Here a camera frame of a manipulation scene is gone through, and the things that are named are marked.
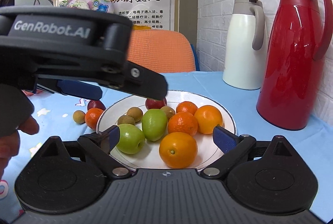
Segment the tangerine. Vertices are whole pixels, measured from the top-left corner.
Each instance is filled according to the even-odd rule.
[[[215,126],[223,125],[221,112],[214,106],[202,106],[198,108],[194,117],[198,121],[198,132],[209,135],[213,133]]]
[[[197,154],[198,145],[195,139],[186,133],[170,133],[159,144],[159,156],[167,166],[173,169],[188,167]]]
[[[176,108],[176,113],[187,111],[190,112],[192,115],[194,115],[197,110],[198,107],[194,103],[192,103],[191,101],[184,101],[178,104]]]
[[[96,131],[97,121],[103,112],[104,111],[102,109],[96,107],[91,108],[87,111],[86,115],[84,116],[84,121],[91,129]]]
[[[198,121],[189,112],[182,111],[173,115],[168,123],[168,133],[182,132],[194,136],[198,131]]]

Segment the white plate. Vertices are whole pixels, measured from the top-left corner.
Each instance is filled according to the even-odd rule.
[[[205,96],[186,91],[168,91],[166,99],[168,106],[173,109],[176,109],[177,105],[183,101],[191,101],[198,107],[204,105],[215,106],[222,113],[224,127],[236,134],[236,124],[233,117],[229,111],[219,103]],[[145,98],[132,95],[114,103],[107,108],[99,118],[96,132],[105,131],[110,126],[116,125],[118,118],[121,115],[125,115],[127,110],[133,106],[141,108],[143,113],[145,113],[147,111],[144,105],[145,100]],[[141,129],[141,122],[138,122],[136,126]],[[197,133],[194,135],[194,138],[198,144],[198,155],[188,168],[196,168],[200,171],[223,155],[223,152],[213,142],[212,135]],[[135,171],[137,168],[169,169],[159,156],[159,143],[161,140],[162,138],[155,142],[146,140],[146,144],[142,150],[134,155],[124,154],[117,148],[114,148],[110,155],[132,171]]]

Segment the white thermos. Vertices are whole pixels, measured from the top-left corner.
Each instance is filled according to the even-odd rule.
[[[262,2],[235,0],[226,42],[224,82],[244,90],[260,88],[267,49]]]

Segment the blue gripper pad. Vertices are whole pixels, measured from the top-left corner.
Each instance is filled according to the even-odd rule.
[[[113,125],[106,131],[109,132],[109,145],[110,145],[110,150],[112,150],[119,142],[120,129],[117,125]]]
[[[215,127],[213,130],[213,141],[223,152],[227,153],[239,143],[239,137],[222,127]]]
[[[61,88],[66,95],[76,96],[78,98],[99,100],[102,98],[102,90],[99,86],[72,80],[59,80],[57,86]]]

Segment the red apple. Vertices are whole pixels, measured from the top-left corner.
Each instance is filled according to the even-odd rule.
[[[164,97],[163,101],[156,101],[152,99],[147,99],[145,102],[147,109],[160,109],[161,107],[164,107],[167,105],[167,101]]]
[[[87,106],[87,110],[91,109],[91,108],[99,108],[99,109],[102,109],[102,110],[105,110],[105,105],[100,101],[94,101],[94,100],[90,100],[89,103],[88,103],[88,106]]]

